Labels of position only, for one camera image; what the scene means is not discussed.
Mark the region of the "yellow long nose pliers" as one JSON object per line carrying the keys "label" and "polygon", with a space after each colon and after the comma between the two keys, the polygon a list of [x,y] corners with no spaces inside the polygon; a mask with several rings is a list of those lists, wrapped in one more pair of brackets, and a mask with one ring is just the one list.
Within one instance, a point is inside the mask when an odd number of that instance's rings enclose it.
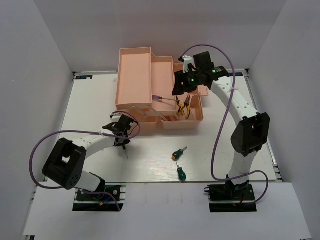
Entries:
{"label": "yellow long nose pliers", "polygon": [[190,108],[190,100],[191,100],[191,95],[188,94],[185,102],[184,102],[184,107],[186,109],[186,114],[185,114],[185,119],[188,120],[190,118],[190,114],[191,114],[191,108]]}

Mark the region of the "blue handled screwdriver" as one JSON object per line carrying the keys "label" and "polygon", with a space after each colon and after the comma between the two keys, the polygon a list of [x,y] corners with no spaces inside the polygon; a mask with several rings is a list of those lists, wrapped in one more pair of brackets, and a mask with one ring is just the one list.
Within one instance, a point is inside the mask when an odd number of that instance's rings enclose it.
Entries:
{"label": "blue handled screwdriver", "polygon": [[159,96],[159,95],[152,95],[152,100],[153,101],[157,101],[157,102],[160,102],[160,101],[177,102],[176,99],[165,98],[165,97],[162,97],[162,96]]}

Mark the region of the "pink plastic toolbox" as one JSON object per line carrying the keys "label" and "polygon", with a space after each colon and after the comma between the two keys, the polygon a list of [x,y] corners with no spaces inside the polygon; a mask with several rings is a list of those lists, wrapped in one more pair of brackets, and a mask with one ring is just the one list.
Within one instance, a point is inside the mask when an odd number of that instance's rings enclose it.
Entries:
{"label": "pink plastic toolbox", "polygon": [[155,56],[150,47],[122,48],[119,51],[117,90],[115,107],[127,111],[140,122],[143,132],[156,129],[189,130],[196,129],[204,120],[202,96],[207,96],[206,86],[199,86],[192,93],[178,96],[185,102],[190,94],[190,117],[178,116],[178,105],[174,101],[154,101],[152,95],[168,99],[172,96],[175,72],[181,71],[183,64],[172,56]]}

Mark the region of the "green orange handled screwdriver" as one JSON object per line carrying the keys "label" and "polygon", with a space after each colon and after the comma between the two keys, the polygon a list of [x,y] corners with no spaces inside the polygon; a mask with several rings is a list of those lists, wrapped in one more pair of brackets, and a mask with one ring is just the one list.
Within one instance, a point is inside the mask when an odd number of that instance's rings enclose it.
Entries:
{"label": "green orange handled screwdriver", "polygon": [[187,149],[188,147],[184,147],[184,148],[180,148],[179,150],[175,151],[172,155],[171,155],[171,158],[174,160],[174,161],[177,161],[180,159],[180,157],[184,154],[184,151]]}

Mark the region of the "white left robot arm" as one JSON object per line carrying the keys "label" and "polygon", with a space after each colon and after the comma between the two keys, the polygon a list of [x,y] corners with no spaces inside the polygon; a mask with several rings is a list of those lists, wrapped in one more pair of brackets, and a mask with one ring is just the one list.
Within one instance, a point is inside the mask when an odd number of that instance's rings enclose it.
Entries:
{"label": "white left robot arm", "polygon": [[138,122],[125,114],[110,116],[111,123],[103,126],[97,133],[68,140],[61,138],[50,153],[42,173],[60,187],[70,190],[77,188],[99,200],[105,196],[106,181],[96,174],[84,171],[86,159],[107,148],[122,147],[129,144],[129,131]]}

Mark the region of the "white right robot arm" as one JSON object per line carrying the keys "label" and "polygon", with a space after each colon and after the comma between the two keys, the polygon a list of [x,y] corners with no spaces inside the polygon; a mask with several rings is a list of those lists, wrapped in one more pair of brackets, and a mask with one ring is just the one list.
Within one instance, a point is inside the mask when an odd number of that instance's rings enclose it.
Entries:
{"label": "white right robot arm", "polygon": [[209,52],[179,58],[182,70],[175,72],[173,96],[192,93],[199,86],[206,86],[226,107],[236,128],[231,135],[234,158],[226,176],[226,195],[236,200],[249,183],[250,169],[257,152],[267,142],[270,117],[259,113],[235,87],[235,77],[223,66],[215,66]]}

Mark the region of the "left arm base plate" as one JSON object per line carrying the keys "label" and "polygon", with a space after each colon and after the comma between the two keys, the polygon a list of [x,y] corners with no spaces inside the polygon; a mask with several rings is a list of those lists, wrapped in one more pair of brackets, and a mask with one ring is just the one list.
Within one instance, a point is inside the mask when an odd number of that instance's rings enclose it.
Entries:
{"label": "left arm base plate", "polygon": [[80,189],[75,192],[73,212],[120,212],[125,203],[126,184],[110,183],[104,194],[87,194]]}

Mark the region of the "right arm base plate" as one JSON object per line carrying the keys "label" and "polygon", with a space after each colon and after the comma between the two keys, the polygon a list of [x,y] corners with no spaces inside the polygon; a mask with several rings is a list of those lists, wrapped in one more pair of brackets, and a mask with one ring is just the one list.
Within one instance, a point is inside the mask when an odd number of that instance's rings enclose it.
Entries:
{"label": "right arm base plate", "polygon": [[236,193],[227,189],[225,184],[210,184],[203,190],[208,194],[211,213],[253,213],[257,212],[253,186],[249,184]]}

